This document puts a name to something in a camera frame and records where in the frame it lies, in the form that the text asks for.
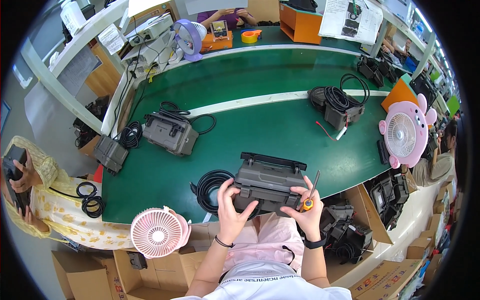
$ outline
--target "screwdriver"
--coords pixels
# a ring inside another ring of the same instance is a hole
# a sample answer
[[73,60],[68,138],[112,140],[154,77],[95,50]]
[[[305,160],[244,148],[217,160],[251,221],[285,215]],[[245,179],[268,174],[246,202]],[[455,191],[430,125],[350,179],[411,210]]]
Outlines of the screwdriver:
[[320,177],[320,171],[317,171],[317,176],[315,176],[315,181],[313,182],[312,192],[310,193],[310,197],[308,197],[307,199],[305,199],[305,201],[303,201],[303,205],[300,208],[301,213],[304,211],[308,211],[313,207],[313,201],[311,199],[313,197],[313,193],[315,192],[315,187],[317,186],[319,177]]

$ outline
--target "black wristwatch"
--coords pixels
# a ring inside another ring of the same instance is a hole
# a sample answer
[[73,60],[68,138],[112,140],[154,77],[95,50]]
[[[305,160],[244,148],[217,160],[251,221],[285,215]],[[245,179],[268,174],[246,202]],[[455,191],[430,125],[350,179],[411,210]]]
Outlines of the black wristwatch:
[[319,241],[309,241],[305,237],[305,247],[307,247],[308,249],[317,249],[317,248],[323,247],[323,246],[325,246],[325,243],[326,243],[326,239],[322,238],[321,233],[320,233],[320,240]]

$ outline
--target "orange box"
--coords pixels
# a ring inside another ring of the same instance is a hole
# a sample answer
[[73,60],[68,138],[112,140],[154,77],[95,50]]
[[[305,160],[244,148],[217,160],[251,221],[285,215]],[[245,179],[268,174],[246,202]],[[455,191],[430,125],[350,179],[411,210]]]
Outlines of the orange box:
[[280,5],[280,29],[292,41],[319,45],[322,40],[318,36],[322,16],[308,12],[299,12],[287,5]]
[[207,34],[205,36],[204,40],[202,41],[202,50],[200,51],[200,53],[211,51],[211,50],[223,50],[223,49],[232,48],[233,47],[233,44],[232,44],[233,35],[232,35],[231,30],[229,30],[227,32],[227,36],[228,36],[228,39],[225,37],[221,40],[217,39],[214,42],[213,41],[213,34],[211,34],[211,33]]
[[382,102],[382,107],[385,109],[387,113],[390,105],[396,102],[410,101],[415,103],[417,106],[419,104],[417,101],[417,95],[415,95],[415,93],[412,92],[408,84],[404,81],[404,76],[400,77],[398,82],[394,85],[392,91],[388,94],[387,97],[385,97],[385,99]]

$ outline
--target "orange shelf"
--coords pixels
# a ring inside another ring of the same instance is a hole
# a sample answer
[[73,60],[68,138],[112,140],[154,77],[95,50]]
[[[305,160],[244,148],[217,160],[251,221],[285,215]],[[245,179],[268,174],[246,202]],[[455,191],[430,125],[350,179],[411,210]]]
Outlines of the orange shelf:
[[319,45],[322,16],[280,5],[280,29],[294,42]]

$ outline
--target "red wire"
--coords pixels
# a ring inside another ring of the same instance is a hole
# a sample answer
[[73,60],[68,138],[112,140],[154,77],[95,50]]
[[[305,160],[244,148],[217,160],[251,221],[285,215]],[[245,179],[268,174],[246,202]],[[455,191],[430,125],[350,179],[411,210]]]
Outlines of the red wire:
[[[347,123],[345,124],[345,127],[348,129],[348,114],[345,113],[345,115],[347,116]],[[337,140],[334,140],[332,139],[332,137],[328,134],[328,132],[325,130],[325,128],[318,122],[316,121],[315,123],[317,123],[318,125],[320,125],[320,127],[325,131],[325,133],[328,135],[328,137],[332,140],[332,141],[337,141]]]

